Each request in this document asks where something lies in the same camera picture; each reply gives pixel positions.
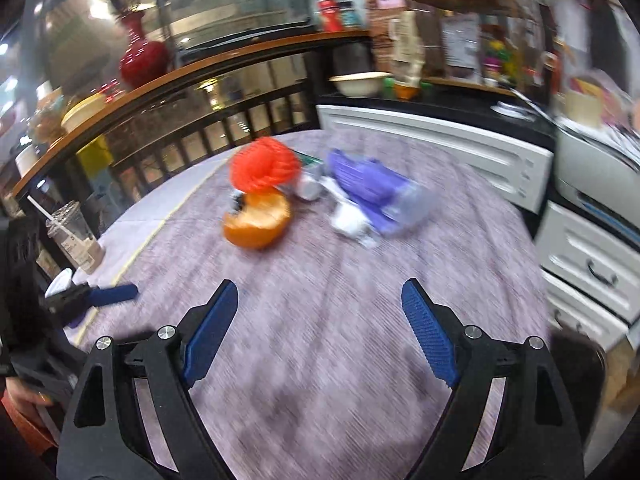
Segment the orange sleeve left forearm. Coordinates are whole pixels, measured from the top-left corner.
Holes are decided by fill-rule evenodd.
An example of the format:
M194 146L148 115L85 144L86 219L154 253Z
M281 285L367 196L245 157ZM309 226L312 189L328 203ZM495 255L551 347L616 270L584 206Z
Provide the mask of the orange sleeve left forearm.
M58 448L37 411L38 403L13 399L9 393L5 392L2 396L2 405L18 433L37 456Z

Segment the left hand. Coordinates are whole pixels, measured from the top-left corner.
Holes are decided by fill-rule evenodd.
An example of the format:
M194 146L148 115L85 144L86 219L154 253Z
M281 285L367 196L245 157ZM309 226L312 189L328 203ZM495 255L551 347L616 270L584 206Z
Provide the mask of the left hand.
M44 393L32 390L20 378L9 377L6 380L6 392L14 408L27 418L36 418L38 406L51 406L53 401Z

